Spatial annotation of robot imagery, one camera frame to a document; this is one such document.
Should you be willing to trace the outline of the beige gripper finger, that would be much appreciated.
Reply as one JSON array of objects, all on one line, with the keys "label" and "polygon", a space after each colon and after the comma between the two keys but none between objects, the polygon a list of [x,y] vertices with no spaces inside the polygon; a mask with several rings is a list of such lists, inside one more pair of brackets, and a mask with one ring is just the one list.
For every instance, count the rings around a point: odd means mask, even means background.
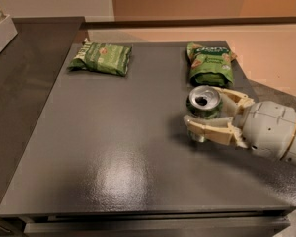
[{"label": "beige gripper finger", "polygon": [[192,140],[203,143],[207,140],[221,145],[245,148],[242,131],[233,126],[232,117],[204,119],[184,116],[184,123]]},{"label": "beige gripper finger", "polygon": [[222,111],[228,116],[240,115],[245,108],[255,103],[255,100],[248,95],[226,88],[215,87],[222,100]]}]

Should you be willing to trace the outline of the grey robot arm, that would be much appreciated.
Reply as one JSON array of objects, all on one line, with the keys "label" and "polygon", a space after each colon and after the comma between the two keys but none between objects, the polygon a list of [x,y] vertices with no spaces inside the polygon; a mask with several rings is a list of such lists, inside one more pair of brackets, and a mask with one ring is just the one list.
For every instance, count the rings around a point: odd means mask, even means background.
[{"label": "grey robot arm", "polygon": [[186,107],[184,123],[192,140],[241,147],[296,167],[295,109],[207,85],[190,91]]}]

